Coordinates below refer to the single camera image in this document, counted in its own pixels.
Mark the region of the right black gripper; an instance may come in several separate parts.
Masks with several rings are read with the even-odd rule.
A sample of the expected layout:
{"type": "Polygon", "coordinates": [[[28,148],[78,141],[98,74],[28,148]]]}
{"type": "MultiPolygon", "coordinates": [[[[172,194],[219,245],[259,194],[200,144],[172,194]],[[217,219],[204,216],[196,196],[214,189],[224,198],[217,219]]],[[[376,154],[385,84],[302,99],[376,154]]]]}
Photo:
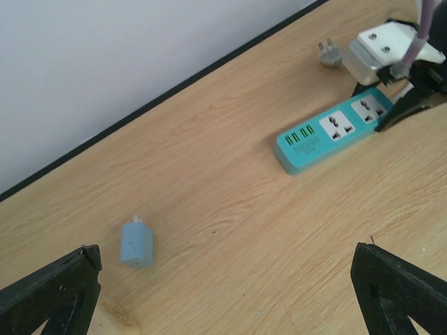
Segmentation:
{"type": "Polygon", "coordinates": [[[384,132],[432,105],[446,102],[446,61],[441,64],[416,61],[411,67],[409,81],[413,88],[379,121],[376,132],[384,132]]]}

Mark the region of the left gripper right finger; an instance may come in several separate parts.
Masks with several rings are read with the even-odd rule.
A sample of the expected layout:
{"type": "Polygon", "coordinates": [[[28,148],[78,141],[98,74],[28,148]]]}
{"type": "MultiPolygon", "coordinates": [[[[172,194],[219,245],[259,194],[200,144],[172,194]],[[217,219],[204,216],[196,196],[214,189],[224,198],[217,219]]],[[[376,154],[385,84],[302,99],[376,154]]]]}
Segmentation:
{"type": "Polygon", "coordinates": [[[446,333],[446,282],[376,244],[359,243],[351,281],[370,334],[446,333]]]}

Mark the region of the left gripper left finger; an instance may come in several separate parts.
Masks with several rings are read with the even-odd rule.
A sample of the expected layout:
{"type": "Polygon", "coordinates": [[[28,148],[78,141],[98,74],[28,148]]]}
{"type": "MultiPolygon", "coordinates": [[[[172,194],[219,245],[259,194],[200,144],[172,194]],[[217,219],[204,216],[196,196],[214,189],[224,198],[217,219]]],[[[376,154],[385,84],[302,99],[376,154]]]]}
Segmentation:
{"type": "Polygon", "coordinates": [[[1,289],[1,333],[86,334],[101,270],[99,246],[81,246],[1,289]]]}

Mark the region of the light blue charger plug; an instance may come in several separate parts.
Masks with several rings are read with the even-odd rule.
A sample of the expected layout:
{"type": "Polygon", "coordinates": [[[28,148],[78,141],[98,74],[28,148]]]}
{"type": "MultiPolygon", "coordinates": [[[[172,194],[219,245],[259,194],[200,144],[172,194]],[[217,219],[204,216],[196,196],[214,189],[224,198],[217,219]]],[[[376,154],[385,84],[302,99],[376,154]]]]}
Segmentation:
{"type": "Polygon", "coordinates": [[[154,234],[139,216],[122,226],[119,261],[132,268],[151,267],[154,263],[154,234]]]}

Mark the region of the teal power strip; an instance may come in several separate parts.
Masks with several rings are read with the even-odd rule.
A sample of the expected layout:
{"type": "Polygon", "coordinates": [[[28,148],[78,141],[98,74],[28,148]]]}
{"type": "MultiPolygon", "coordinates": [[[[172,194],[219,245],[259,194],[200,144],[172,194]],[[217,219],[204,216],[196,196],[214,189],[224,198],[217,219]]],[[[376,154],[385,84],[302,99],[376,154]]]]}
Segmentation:
{"type": "Polygon", "coordinates": [[[392,106],[369,88],[280,134],[274,154],[288,174],[300,174],[371,135],[392,106]]]}

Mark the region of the black aluminium frame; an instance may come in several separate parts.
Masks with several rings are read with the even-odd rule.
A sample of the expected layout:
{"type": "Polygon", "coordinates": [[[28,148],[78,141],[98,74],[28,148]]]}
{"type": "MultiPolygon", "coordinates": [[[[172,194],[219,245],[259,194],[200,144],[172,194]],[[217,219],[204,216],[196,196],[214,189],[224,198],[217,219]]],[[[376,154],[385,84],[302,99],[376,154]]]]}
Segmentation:
{"type": "Polygon", "coordinates": [[[263,42],[264,40],[268,39],[270,36],[276,34],[277,32],[281,31],[282,29],[286,28],[290,24],[294,23],[295,21],[299,20],[301,17],[304,17],[308,13],[312,12],[313,10],[317,9],[318,7],[325,4],[328,0],[318,0],[313,1],[311,4],[309,4],[304,9],[294,13],[290,17],[287,17],[285,20],[281,21],[280,23],[276,24],[272,28],[264,31],[260,35],[256,36],[255,38],[252,38],[250,41],[246,42],[245,44],[241,45],[237,49],[233,50],[232,52],[226,54],[222,58],[216,60],[209,66],[205,67],[204,69],[198,71],[194,75],[188,77],[187,79],[183,80],[173,88],[167,90],[160,96],[157,96],[155,99],[151,100],[147,104],[143,105],[142,107],[138,108],[137,110],[133,111],[132,113],[126,115],[123,119],[120,119],[119,121],[115,122],[113,125],[107,127],[105,130],[101,131],[97,135],[89,138],[88,140],[85,140],[80,145],[78,145],[76,148],[70,150],[63,156],[59,157],[57,160],[52,161],[50,164],[46,165],[45,167],[41,168],[37,172],[33,173],[26,179],[22,180],[21,182],[17,183],[16,185],[10,187],[8,190],[1,193],[1,201],[4,201],[17,192],[21,191],[22,189],[28,187],[29,185],[33,184],[35,181],[39,180],[40,178],[44,177],[45,175],[49,174],[51,171],[57,169],[64,163],[70,161],[71,159],[75,158],[76,156],[80,155],[82,152],[88,150],[88,148],[94,146],[101,140],[104,140],[108,136],[112,135],[116,131],[118,131],[120,128],[123,128],[127,124],[131,123],[132,121],[136,120],[137,118],[141,117],[142,115],[148,113],[150,110],[155,108],[157,105],[162,104],[164,101],[168,100],[169,98],[172,98],[174,95],[178,94],[179,92],[185,90],[187,87],[191,86],[195,82],[201,80],[203,77],[209,75],[210,73],[214,72],[218,68],[222,67],[223,65],[227,64],[228,62],[232,61],[233,59],[237,58],[241,54],[245,53],[246,51],[250,50],[251,48],[255,47],[259,43],[263,42]]]}

